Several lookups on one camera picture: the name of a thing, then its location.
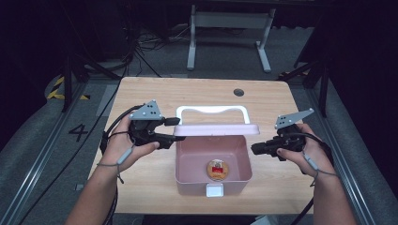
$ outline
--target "pink tray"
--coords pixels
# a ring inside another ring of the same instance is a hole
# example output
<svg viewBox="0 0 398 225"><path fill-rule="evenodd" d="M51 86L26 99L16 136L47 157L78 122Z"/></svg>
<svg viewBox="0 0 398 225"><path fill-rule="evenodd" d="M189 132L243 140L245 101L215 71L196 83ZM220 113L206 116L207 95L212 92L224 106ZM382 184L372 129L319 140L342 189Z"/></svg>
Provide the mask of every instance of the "pink tray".
<svg viewBox="0 0 398 225"><path fill-rule="evenodd" d="M182 112L222 113L228 110L243 112L244 124L184 124ZM257 125L250 124L243 106L181 106L176 115L181 118L174 135L186 139L176 143L176 183L182 195L221 197L240 193L252 178L252 166L246 139L243 135L259 134ZM222 181L207 175L211 160L224 161L229 173Z"/></svg>
<svg viewBox="0 0 398 225"><path fill-rule="evenodd" d="M221 182L207 175L207 164L220 159L229 173ZM207 184L222 186L222 195L238 194L252 178L246 139L242 135L187 137L176 144L176 181L183 195L207 195Z"/></svg>

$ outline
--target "forearm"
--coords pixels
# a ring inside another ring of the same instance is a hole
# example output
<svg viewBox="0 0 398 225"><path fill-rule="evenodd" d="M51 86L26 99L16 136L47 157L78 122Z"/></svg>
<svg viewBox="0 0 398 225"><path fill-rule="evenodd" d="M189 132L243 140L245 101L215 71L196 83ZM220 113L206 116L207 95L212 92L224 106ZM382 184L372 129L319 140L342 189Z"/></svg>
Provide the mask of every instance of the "forearm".
<svg viewBox="0 0 398 225"><path fill-rule="evenodd" d="M337 176L320 173L314 188L314 224L356 224Z"/></svg>
<svg viewBox="0 0 398 225"><path fill-rule="evenodd" d="M97 167L88 179L66 224L102 224L115 197L115 168Z"/></svg>

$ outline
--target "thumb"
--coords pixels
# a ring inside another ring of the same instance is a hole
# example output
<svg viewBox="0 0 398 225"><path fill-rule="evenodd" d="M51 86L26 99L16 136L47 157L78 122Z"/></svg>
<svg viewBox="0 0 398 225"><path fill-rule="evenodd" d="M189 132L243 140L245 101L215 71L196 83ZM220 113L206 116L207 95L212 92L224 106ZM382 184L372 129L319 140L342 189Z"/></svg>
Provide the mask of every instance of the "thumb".
<svg viewBox="0 0 398 225"><path fill-rule="evenodd" d="M302 161L302 154L299 152L290 151L284 148L278 148L276 152L280 157L292 161L298 165Z"/></svg>
<svg viewBox="0 0 398 225"><path fill-rule="evenodd" d="M159 146L160 144L158 142L151 142L141 146L136 146L134 149L135 156L137 159L146 156L155 151L155 149L159 148Z"/></svg>

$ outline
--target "yellow tape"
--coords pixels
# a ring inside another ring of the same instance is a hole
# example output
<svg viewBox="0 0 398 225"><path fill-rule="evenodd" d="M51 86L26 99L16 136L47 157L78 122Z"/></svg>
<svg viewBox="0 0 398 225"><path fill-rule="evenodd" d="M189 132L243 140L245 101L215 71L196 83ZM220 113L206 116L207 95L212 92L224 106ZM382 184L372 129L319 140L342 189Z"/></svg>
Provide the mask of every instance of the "yellow tape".
<svg viewBox="0 0 398 225"><path fill-rule="evenodd" d="M65 99L65 95L59 95L59 94L56 94L57 93L57 91L58 91L58 89L59 89L59 87L61 86L61 84L64 82L64 76L63 75L61 75L59 78L58 78L58 80L56 80L56 82L55 82L55 84L54 84L54 87L53 87L53 90L50 92L50 94L47 96L47 99L50 99L50 98L56 98L56 99ZM80 100L89 100L91 98L91 96L89 96L89 95L82 95L82 96L80 96Z"/></svg>

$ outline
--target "white handle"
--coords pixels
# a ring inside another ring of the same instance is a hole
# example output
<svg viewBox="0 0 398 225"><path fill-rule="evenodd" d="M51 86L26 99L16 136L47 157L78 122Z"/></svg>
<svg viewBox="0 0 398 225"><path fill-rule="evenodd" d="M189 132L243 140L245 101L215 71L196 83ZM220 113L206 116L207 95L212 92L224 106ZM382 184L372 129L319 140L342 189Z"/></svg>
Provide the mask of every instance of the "white handle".
<svg viewBox="0 0 398 225"><path fill-rule="evenodd" d="M201 113L223 113L231 110L239 110L243 113L243 119L245 124L250 124L250 119L248 115L248 111L244 106L235 105L235 106L180 106L176 109L176 117L178 117L179 124L182 125L182 112L183 111L198 111Z"/></svg>

